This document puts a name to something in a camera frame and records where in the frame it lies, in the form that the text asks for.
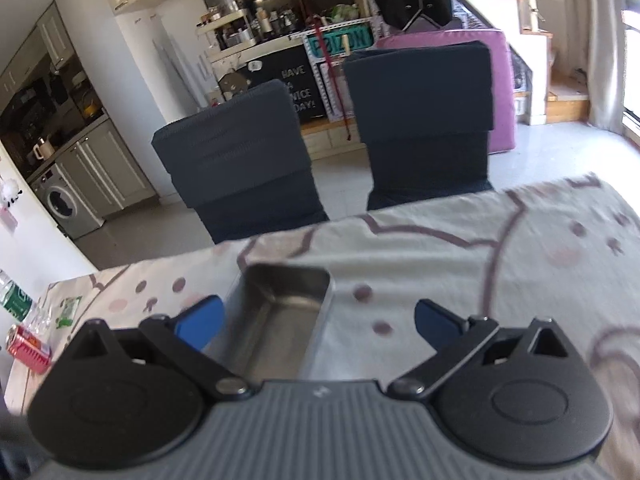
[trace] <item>washing machine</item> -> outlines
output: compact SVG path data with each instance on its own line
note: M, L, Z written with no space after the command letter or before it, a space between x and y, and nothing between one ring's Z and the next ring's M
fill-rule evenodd
M31 184L31 189L72 240L104 224L84 204L56 164Z

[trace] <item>chair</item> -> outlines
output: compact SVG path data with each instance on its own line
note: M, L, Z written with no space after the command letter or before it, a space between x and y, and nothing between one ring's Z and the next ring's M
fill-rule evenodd
M328 220L279 80L168 124L152 145L215 243Z
M482 41L491 51L494 94L494 129L489 132L489 153L508 152L516 147L516 110L513 100L511 50L504 32L495 28L432 30L381 38L378 48L417 48Z
M369 50L343 67L373 173L369 210L493 189L484 44Z

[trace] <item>table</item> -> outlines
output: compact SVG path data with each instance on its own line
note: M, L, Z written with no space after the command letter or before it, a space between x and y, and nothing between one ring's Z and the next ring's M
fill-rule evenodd
M502 326L553 317L612 400L600 463L616 478L640 476L640 218L593 174L407 204L53 283L39 304L54 317L64 298L82 296L74 325L50 331L54 359L89 318L124 328L150 314L174 316L209 294L227 297L247 265L284 260L325 267L335 280L313 379L385 385L431 356L413 322L420 298ZM41 382L16 362L9 409L24 412Z

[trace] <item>curtain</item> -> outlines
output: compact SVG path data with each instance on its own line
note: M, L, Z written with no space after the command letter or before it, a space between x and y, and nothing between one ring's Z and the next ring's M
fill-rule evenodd
M564 0L567 61L587 79L592 126L622 133L625 31L622 0Z

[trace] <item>red strap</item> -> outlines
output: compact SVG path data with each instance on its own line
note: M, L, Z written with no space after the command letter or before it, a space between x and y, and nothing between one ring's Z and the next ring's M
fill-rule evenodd
M338 97L338 103L340 104L340 111L342 113L342 120L344 121L344 127L347 129L347 140L351 140L351 131L349 130L347 114L344 111L342 95L340 94L340 89L338 88L338 83L335 79L334 66L331 64L331 56L329 55L329 51L327 50L326 44L324 42L324 38L322 37L322 32L320 31L320 25L318 25L319 21L320 21L319 16L314 16L314 28L316 30L316 38L318 38L318 43L320 44L320 49L322 50L322 56L324 56L324 60L326 61L327 68L329 69L329 79L331 80L331 83L334 85L335 95Z

